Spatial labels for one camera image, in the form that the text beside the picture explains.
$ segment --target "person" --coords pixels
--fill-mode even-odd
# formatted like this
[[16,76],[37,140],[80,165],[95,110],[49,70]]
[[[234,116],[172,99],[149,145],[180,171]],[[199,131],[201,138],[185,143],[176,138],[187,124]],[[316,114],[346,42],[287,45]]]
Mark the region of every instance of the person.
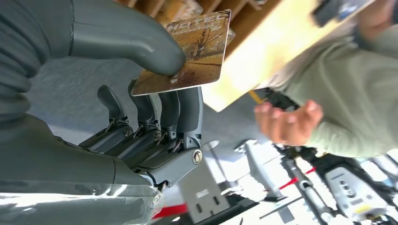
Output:
[[283,112],[268,102],[255,106],[260,131],[274,143],[345,157],[372,157],[397,148],[395,3],[377,0],[359,13],[358,30],[370,51],[359,49],[352,38],[337,37],[312,48],[291,75],[273,77],[269,87],[301,107]]

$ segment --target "red stripe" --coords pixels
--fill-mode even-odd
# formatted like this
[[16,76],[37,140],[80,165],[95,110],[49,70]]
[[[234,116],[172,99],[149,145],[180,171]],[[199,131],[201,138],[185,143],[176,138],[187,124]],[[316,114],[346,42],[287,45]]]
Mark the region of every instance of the red stripe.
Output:
[[[314,171],[315,171],[315,167],[313,167],[313,168],[311,168],[311,170],[307,171],[306,174],[312,173],[312,172],[314,172]],[[289,186],[289,185],[292,185],[292,184],[294,184],[294,183],[296,183],[296,182],[297,182],[297,178],[295,177],[294,179],[291,179],[291,180],[290,180],[289,182],[287,182],[286,184],[282,185],[279,189],[282,190],[282,189],[284,189],[285,187],[287,187],[287,186]]]
[[182,205],[174,205],[174,206],[169,206],[169,207],[163,207],[163,209],[155,215],[153,218],[159,218],[159,217],[169,217],[172,215],[180,215],[183,213],[186,213],[188,211],[188,207],[186,204]]
[[[307,171],[306,174],[312,173],[314,171],[315,171],[315,168],[312,168],[311,170]],[[285,187],[292,185],[296,182],[297,182],[297,178],[294,178],[294,179],[290,180],[289,182],[287,182],[286,184],[282,185],[279,189],[282,190]],[[163,209],[158,214],[156,214],[153,218],[155,219],[155,218],[160,218],[160,217],[169,217],[172,215],[180,215],[180,214],[186,213],[187,211],[188,211],[188,207],[186,206],[186,204],[163,207]]]

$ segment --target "metal screw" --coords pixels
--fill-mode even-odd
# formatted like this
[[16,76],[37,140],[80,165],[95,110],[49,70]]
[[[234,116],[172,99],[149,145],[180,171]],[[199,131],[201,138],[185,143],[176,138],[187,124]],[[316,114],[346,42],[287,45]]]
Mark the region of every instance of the metal screw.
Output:
[[155,135],[153,136],[153,138],[155,140],[158,140],[161,137],[161,132],[160,131],[156,131]]
[[202,155],[202,151],[200,149],[196,149],[195,151],[193,151],[192,162],[195,165],[198,165],[200,162],[202,162],[202,158],[203,158],[203,155]]
[[328,213],[328,212],[324,212],[324,213],[321,214],[321,218],[326,223],[330,223],[330,221],[332,220],[333,216],[330,213]]
[[159,201],[160,201],[160,199],[161,199],[161,197],[160,197],[160,195],[156,195],[154,198],[153,198],[153,203],[154,204],[157,204]]
[[123,133],[124,133],[125,137],[128,137],[128,136],[133,134],[133,130],[131,128],[127,128],[127,129],[124,130]]

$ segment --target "human hand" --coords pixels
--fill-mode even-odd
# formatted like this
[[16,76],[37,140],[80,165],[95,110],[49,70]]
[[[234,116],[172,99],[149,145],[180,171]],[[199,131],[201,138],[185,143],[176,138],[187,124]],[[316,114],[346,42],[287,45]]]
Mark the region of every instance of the human hand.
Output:
[[323,117],[320,105],[309,100],[296,111],[284,112],[269,102],[254,108],[260,131],[274,143],[301,146],[308,142],[312,130]]

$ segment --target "robotic arm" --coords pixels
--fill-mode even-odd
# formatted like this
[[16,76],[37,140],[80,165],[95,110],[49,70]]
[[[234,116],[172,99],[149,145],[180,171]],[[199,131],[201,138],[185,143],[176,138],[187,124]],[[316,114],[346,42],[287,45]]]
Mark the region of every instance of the robotic arm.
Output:
[[[160,94],[165,109],[161,128],[150,97],[131,96],[140,125],[133,132],[118,97],[102,86],[98,98],[109,111],[109,126],[79,146],[53,136],[44,121],[26,114],[30,104],[22,93],[29,91],[29,78],[49,58],[126,58],[154,73],[174,75],[185,62],[181,48],[152,18],[110,0],[1,0],[0,4],[0,192],[114,197],[102,204],[87,199],[63,205],[43,201],[41,207],[18,210],[23,214],[15,213],[21,205],[10,208],[10,201],[0,197],[0,221],[141,221],[146,210],[153,210],[143,199],[159,201],[156,189],[141,192],[134,201],[118,196],[137,196],[133,187],[153,186],[161,192],[201,162],[200,88]],[[31,209],[35,213],[29,217]],[[60,209],[67,215],[59,214]],[[108,209],[113,209],[108,212],[112,217],[106,216]]]

